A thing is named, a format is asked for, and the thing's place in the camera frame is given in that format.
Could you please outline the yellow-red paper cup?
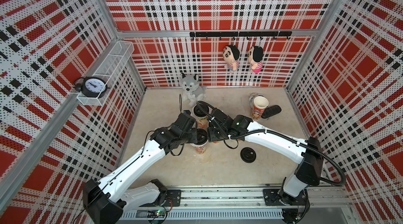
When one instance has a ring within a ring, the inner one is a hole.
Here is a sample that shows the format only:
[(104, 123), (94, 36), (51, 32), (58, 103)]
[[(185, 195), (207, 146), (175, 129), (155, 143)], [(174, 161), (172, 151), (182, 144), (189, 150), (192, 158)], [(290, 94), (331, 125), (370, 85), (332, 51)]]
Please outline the yellow-red paper cup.
[(200, 129), (208, 128), (208, 125), (209, 125), (208, 116), (196, 117), (196, 122), (197, 122), (198, 128), (200, 128)]

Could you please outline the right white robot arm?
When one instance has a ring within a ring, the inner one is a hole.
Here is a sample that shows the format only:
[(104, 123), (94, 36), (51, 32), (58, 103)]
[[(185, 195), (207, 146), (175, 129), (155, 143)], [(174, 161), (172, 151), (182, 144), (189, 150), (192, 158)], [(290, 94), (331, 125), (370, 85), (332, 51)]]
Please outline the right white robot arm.
[[(299, 196), (305, 195), (309, 186), (318, 186), (325, 182), (334, 186), (343, 186), (346, 176), (333, 159), (321, 152), (319, 140), (310, 137), (307, 140), (290, 137), (257, 121), (238, 115), (234, 119), (214, 108), (207, 115), (209, 127), (208, 136), (212, 142), (236, 140), (247, 141), (269, 148), (296, 163), (296, 169), (285, 177), (273, 202), (281, 205), (293, 205)], [(339, 182), (331, 181), (321, 176), (323, 163), (328, 161), (339, 173)]]

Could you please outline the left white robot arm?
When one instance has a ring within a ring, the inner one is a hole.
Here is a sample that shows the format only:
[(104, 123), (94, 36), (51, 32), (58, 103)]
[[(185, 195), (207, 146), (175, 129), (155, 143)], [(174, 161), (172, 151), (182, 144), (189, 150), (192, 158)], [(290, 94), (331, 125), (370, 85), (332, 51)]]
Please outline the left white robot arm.
[(169, 127), (150, 131), (143, 147), (106, 177), (89, 180), (83, 187), (84, 209), (95, 224), (115, 224), (121, 216), (145, 204), (162, 205), (167, 188), (159, 180), (129, 187), (154, 163), (186, 143), (197, 142), (197, 124), (189, 110)]

